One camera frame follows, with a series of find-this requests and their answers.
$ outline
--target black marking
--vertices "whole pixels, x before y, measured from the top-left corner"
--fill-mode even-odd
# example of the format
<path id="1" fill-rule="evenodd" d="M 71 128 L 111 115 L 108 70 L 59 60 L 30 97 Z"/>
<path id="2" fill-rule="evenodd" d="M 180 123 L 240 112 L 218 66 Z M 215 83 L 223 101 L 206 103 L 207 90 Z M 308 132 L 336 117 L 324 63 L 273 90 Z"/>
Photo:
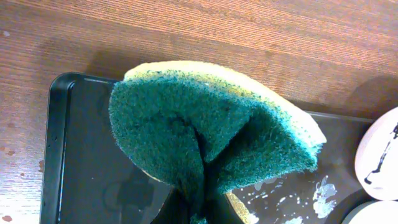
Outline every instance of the black marking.
<path id="1" fill-rule="evenodd" d="M 394 127 L 394 130 L 393 130 L 390 134 L 392 134 L 392 133 L 394 133 L 394 137 L 387 143 L 387 146 L 386 146 L 386 148 L 385 148 L 383 154 L 382 154 L 381 157 L 380 157 L 380 161 L 379 161 L 379 164 L 377 165 L 377 168 L 376 168 L 375 170 L 372 170 L 372 171 L 368 174 L 368 176 L 366 176 L 365 179 L 364 179 L 365 183 L 367 183 L 367 184 L 369 184 L 369 185 L 372 184 L 372 182 L 369 180 L 369 176 L 370 176 L 371 174 L 380 173 L 381 166 L 382 166 L 382 164 L 383 164 L 383 162 L 384 162 L 384 159 L 386 158 L 387 153 L 388 153 L 388 152 L 390 151 L 390 149 L 391 149 L 391 141 L 392 141 L 392 140 L 395 140 L 396 138 L 398 138 L 398 124 Z"/>

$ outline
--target sponge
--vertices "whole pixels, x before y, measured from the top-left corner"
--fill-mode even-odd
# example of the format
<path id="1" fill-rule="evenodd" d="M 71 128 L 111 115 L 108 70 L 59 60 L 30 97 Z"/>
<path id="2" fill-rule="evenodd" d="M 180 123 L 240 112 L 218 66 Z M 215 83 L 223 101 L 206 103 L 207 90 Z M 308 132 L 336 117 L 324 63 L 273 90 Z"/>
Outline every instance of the sponge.
<path id="1" fill-rule="evenodd" d="M 237 187 L 315 170 L 326 142 L 310 115 L 211 63 L 133 68 L 115 84 L 109 114 L 118 146 L 145 173 L 179 190 L 197 223 L 209 214 L 204 205 Z"/>

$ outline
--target scrub sponge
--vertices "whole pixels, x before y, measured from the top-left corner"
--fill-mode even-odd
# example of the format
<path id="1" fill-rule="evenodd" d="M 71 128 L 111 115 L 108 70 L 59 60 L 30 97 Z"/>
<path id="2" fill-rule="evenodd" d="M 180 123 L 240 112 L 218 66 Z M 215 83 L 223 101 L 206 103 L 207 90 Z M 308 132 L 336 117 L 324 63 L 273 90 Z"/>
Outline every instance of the scrub sponge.
<path id="1" fill-rule="evenodd" d="M 109 114 L 118 146 L 151 177 L 203 205 L 237 187 L 317 168 L 316 122 L 270 89 L 203 62 L 145 63 L 115 84 Z"/>

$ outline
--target water stain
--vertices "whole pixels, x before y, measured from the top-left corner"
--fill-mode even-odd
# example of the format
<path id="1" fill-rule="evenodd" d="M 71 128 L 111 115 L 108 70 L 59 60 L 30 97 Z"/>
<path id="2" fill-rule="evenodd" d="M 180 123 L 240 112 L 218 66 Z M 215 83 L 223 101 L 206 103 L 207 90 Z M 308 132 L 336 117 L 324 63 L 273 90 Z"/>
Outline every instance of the water stain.
<path id="1" fill-rule="evenodd" d="M 9 216 L 9 215 L 6 215 L 6 216 L 4 216 L 4 217 L 1 217 L 1 219 L 4 220 L 4 221 L 6 221 L 6 222 L 11 222 L 11 221 L 12 221 L 12 218 L 11 218 L 11 216 Z"/>
<path id="2" fill-rule="evenodd" d="M 303 218 L 302 217 L 293 218 L 291 220 L 286 221 L 284 224 L 303 224 Z"/>
<path id="3" fill-rule="evenodd" d="M 330 200 L 326 202 L 329 197 L 336 195 L 337 190 L 334 184 L 327 184 L 328 176 L 326 175 L 321 183 L 316 184 L 316 190 L 313 194 L 312 200 L 313 209 L 316 214 L 318 214 L 318 218 L 326 218 L 331 211 L 336 206 L 336 200 Z"/>
<path id="4" fill-rule="evenodd" d="M 39 172 L 43 172 L 44 171 L 44 161 L 43 160 L 41 160 L 39 162 L 39 167 L 40 167 Z"/>
<path id="5" fill-rule="evenodd" d="M 262 186 L 263 183 L 265 183 L 265 184 L 272 184 L 272 183 L 274 183 L 274 182 L 276 181 L 276 179 L 277 179 L 277 178 L 271 178 L 271 179 L 267 179 L 267 180 L 263 180 L 263 181 L 261 181 L 261 182 L 258 182 L 258 183 L 256 183 L 256 184 L 254 184 L 254 188 L 255 188 L 256 190 L 261 190 L 261 186 Z"/>
<path id="6" fill-rule="evenodd" d="M 15 151 L 13 151 L 13 150 L 10 150 L 9 152 L 7 152 L 7 155 L 8 156 L 12 156 L 12 155 L 14 155 L 15 154 Z"/>

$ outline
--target white paint splatter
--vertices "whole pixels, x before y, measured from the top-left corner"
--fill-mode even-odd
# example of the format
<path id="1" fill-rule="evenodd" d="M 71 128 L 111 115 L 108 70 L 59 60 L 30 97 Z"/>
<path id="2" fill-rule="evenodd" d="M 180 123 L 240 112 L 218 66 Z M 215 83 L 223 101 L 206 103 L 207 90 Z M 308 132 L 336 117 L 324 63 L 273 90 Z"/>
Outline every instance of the white paint splatter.
<path id="1" fill-rule="evenodd" d="M 302 217 L 293 218 L 291 220 L 286 221 L 284 224 L 303 224 L 303 218 Z"/>
<path id="2" fill-rule="evenodd" d="M 330 200 L 329 202 L 326 202 L 329 197 L 332 197 L 337 193 L 335 185 L 327 184 L 327 180 L 328 176 L 326 175 L 321 183 L 318 182 L 316 184 L 317 189 L 313 193 L 313 209 L 315 213 L 318 214 L 318 218 L 327 217 L 337 204 L 336 200 Z"/>
<path id="3" fill-rule="evenodd" d="M 279 182 L 278 182 L 278 185 L 276 185 L 275 188 L 281 187 L 283 183 L 284 183 L 283 181 L 279 181 Z"/>
<path id="4" fill-rule="evenodd" d="M 286 197 L 282 197 L 282 198 L 279 200 L 278 204 L 276 204 L 276 206 L 278 207 L 284 200 L 286 200 Z"/>
<path id="5" fill-rule="evenodd" d="M 255 195 L 256 193 L 255 192 L 253 192 L 253 193 L 248 193 L 248 195 L 249 196 L 251 196 L 251 195 Z M 264 192 L 261 192 L 261 194 L 259 194 L 259 195 L 256 195 L 256 196 L 254 196 L 253 198 L 251 198 L 249 201 L 248 201 L 248 204 L 251 204 L 251 202 L 254 200 L 254 199 L 257 199 L 257 198 L 259 198 L 261 196 L 261 198 L 266 198 L 266 197 L 268 197 L 268 195 L 266 195 L 266 192 L 264 191 Z"/>
<path id="6" fill-rule="evenodd" d="M 256 223 L 259 222 L 259 220 L 260 220 L 260 219 L 256 216 L 255 213 L 250 214 L 248 218 L 249 218 L 250 224 L 256 224 Z"/>

